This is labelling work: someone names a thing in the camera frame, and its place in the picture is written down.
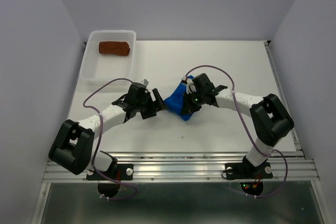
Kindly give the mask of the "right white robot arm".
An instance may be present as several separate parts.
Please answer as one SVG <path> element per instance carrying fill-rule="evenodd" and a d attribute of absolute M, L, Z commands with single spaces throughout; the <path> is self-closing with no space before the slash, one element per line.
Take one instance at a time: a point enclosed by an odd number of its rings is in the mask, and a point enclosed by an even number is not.
<path fill-rule="evenodd" d="M 260 172 L 260 165 L 272 154 L 278 142 L 294 128 L 294 122 L 281 100 L 275 94 L 265 97 L 235 92 L 224 85 L 214 86 L 204 73 L 194 78 L 184 76 L 181 114 L 199 111 L 207 104 L 222 109 L 236 111 L 240 120 L 242 115 L 252 119 L 257 135 L 253 146 L 246 154 L 241 170 L 244 175 L 253 177 Z"/>

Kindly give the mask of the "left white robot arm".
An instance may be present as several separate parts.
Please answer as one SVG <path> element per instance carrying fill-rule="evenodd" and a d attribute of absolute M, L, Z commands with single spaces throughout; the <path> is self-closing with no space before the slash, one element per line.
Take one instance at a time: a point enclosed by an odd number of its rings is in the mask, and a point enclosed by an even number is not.
<path fill-rule="evenodd" d="M 166 109 L 157 89 L 149 91 L 146 85 L 134 82 L 126 94 L 103 111 L 78 122 L 65 120 L 48 157 L 75 175 L 93 170 L 106 179 L 113 178 L 117 172 L 117 160 L 99 150 L 103 133 L 126 123 L 138 113 L 142 119 L 148 119 Z"/>

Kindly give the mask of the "brown towel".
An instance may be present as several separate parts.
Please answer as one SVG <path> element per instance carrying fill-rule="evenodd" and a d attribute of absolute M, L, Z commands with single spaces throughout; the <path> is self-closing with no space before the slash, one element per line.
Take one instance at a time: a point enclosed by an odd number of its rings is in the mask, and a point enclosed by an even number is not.
<path fill-rule="evenodd" d="M 130 46 L 125 41 L 102 41 L 99 43 L 99 53 L 125 57 L 130 53 Z"/>

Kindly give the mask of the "blue towel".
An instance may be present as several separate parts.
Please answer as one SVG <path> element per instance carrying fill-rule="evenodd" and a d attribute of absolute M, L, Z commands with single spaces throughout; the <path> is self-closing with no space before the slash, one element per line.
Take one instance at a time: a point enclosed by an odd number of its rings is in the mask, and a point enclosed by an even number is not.
<path fill-rule="evenodd" d="M 174 92 L 164 100 L 164 103 L 167 105 L 168 110 L 172 113 L 178 115 L 182 120 L 188 121 L 193 113 L 182 115 L 182 107 L 183 107 L 183 94 L 186 92 L 186 84 L 182 81 L 178 84 L 177 88 Z"/>

